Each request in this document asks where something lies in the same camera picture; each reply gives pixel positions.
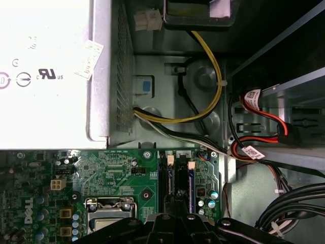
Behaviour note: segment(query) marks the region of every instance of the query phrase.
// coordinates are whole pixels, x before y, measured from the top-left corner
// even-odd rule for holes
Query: power connector
[[[134,15],[134,21],[136,23],[136,31],[156,31],[160,30],[163,25],[159,9],[137,12]]]

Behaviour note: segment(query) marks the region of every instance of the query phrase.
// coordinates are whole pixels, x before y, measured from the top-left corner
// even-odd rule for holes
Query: dell logo
[[[32,224],[33,223],[33,197],[29,200],[25,201],[25,224]]]

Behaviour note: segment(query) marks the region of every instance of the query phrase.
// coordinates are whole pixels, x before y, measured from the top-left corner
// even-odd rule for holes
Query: white wire
[[[283,228],[287,227],[290,223],[292,222],[292,220],[286,220],[284,221],[280,226],[279,226],[279,230],[281,231]],[[269,232],[269,234],[273,235],[275,234],[277,231],[276,230],[271,230]]]
[[[138,117],[139,119],[141,119],[142,121],[144,121],[145,123],[148,123],[151,127],[153,127],[157,132],[159,132],[160,134],[168,137],[168,138],[171,138],[173,140],[178,140],[178,141],[186,141],[186,142],[191,142],[191,143],[195,143],[195,144],[199,144],[201,146],[204,146],[208,149],[211,149],[212,151],[215,151],[216,153],[219,153],[219,154],[222,154],[222,155],[225,155],[225,156],[228,156],[228,154],[225,154],[224,152],[221,152],[219,151],[218,149],[216,149],[215,147],[205,143],[205,142],[202,142],[202,141],[199,141],[199,140],[195,140],[195,139],[188,139],[188,138],[183,138],[183,137],[177,137],[177,136],[171,136],[171,135],[168,135],[166,134],[165,132],[159,130],[156,126],[154,126],[150,121],[146,120],[145,118],[142,118],[140,117],[138,114],[134,114],[136,117]]]

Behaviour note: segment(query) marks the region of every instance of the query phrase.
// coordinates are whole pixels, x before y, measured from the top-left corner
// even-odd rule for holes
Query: cable label sticker
[[[261,94],[261,89],[251,90],[248,93],[246,93],[244,99],[251,107],[259,110],[258,98],[260,94]]]
[[[262,153],[257,151],[254,147],[252,146],[247,146],[242,148],[242,151],[249,156],[251,159],[262,159],[265,157]]]

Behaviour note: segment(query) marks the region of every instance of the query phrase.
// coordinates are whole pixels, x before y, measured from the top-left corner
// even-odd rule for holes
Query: paper sticker
[[[246,153],[246,155],[248,155],[251,159],[262,159],[265,157],[265,155],[261,154],[252,146],[244,147],[242,148],[242,151]]]
[[[248,93],[246,93],[244,99],[251,107],[259,110],[258,98],[260,94],[261,94],[261,89],[251,90]]]
[[[75,74],[80,75],[87,80],[91,78],[93,70],[101,56],[103,45],[88,40],[84,47],[84,56],[81,60],[81,65]]]

